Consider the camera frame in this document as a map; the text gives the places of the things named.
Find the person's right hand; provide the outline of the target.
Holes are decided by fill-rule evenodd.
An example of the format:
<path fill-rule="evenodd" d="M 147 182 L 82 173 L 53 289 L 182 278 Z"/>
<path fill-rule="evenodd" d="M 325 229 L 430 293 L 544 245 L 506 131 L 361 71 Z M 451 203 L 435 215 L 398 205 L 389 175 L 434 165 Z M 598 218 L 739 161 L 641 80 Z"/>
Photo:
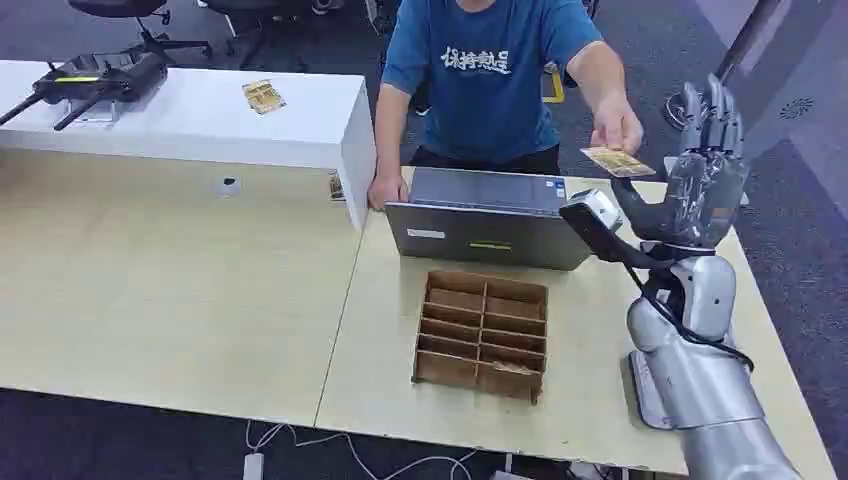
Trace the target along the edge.
<path fill-rule="evenodd" d="M 407 202 L 408 184 L 400 173 L 378 173 L 368 189 L 368 201 L 377 211 L 387 202 Z"/>

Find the person's left hand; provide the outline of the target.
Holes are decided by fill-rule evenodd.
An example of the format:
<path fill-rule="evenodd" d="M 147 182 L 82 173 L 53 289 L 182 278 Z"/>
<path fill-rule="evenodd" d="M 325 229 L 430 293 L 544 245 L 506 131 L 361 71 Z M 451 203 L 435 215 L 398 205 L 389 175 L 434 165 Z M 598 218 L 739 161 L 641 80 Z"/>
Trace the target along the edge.
<path fill-rule="evenodd" d="M 635 154 L 643 140 L 644 130 L 624 94 L 610 94 L 591 106 L 593 130 L 591 147 Z"/>

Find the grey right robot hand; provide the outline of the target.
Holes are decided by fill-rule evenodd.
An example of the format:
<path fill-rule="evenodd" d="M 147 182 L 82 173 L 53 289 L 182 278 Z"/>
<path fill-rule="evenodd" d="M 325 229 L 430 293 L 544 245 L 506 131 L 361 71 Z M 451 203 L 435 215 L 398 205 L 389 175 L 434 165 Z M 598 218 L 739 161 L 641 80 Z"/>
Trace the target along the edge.
<path fill-rule="evenodd" d="M 681 152 L 666 173 L 665 196 L 648 203 L 628 178 L 612 178 L 612 191 L 642 240 L 713 249 L 726 236 L 741 204 L 751 161 L 744 157 L 744 124 L 731 90 L 707 77 L 709 101 L 684 84 L 686 121 Z"/>

